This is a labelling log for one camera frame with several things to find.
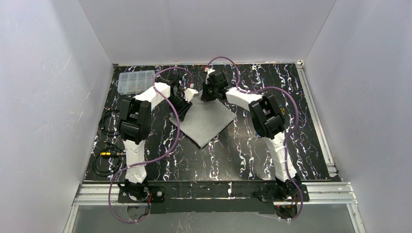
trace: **gray floor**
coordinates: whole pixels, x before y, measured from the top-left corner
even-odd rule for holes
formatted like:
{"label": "gray floor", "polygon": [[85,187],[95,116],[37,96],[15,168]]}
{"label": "gray floor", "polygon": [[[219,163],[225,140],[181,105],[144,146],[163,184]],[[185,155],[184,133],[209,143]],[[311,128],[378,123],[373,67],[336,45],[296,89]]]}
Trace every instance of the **gray floor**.
{"label": "gray floor", "polygon": [[[115,206],[119,216],[127,218],[125,206]],[[137,209],[131,217],[143,213]],[[354,233],[346,204],[306,205],[302,215],[291,224],[258,213],[173,213],[150,215],[139,224],[115,219],[108,206],[79,206],[73,232],[162,232],[162,233]]]}

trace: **gray wall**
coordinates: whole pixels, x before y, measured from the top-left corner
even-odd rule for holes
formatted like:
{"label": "gray wall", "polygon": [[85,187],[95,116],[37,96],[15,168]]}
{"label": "gray wall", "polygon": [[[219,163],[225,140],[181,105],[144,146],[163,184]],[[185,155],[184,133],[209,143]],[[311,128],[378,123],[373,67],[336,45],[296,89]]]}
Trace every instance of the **gray wall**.
{"label": "gray wall", "polygon": [[62,232],[111,63],[77,0],[0,5],[0,232]]}
{"label": "gray wall", "polygon": [[79,0],[112,63],[304,59],[335,0]]}
{"label": "gray wall", "polygon": [[368,232],[410,232],[412,2],[338,0],[305,72]]}

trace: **gray cloth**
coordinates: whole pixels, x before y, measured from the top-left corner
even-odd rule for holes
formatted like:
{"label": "gray cloth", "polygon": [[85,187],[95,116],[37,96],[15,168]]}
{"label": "gray cloth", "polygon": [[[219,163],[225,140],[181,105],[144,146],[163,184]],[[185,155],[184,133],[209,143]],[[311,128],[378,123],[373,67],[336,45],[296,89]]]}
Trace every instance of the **gray cloth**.
{"label": "gray cloth", "polygon": [[[180,130],[203,148],[235,119],[236,114],[218,100],[203,102],[194,98],[191,102],[193,105],[185,120],[180,122]],[[174,114],[169,120],[177,125]]]}

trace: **transparent storage box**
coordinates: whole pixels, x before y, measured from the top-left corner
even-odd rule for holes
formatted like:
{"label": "transparent storage box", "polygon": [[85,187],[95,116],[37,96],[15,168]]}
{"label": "transparent storage box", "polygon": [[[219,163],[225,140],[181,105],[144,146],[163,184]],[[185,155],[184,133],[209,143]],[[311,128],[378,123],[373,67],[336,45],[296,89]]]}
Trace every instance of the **transparent storage box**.
{"label": "transparent storage box", "polygon": [[154,70],[120,73],[117,92],[121,95],[140,94],[153,84]]}

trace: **clear plastic container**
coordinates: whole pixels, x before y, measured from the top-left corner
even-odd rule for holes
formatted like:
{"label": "clear plastic container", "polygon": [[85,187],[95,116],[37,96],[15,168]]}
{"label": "clear plastic container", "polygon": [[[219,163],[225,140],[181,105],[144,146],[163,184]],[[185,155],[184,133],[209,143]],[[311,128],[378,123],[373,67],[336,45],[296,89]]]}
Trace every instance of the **clear plastic container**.
{"label": "clear plastic container", "polygon": [[120,73],[117,92],[121,95],[140,94],[152,86],[154,77],[154,70]]}

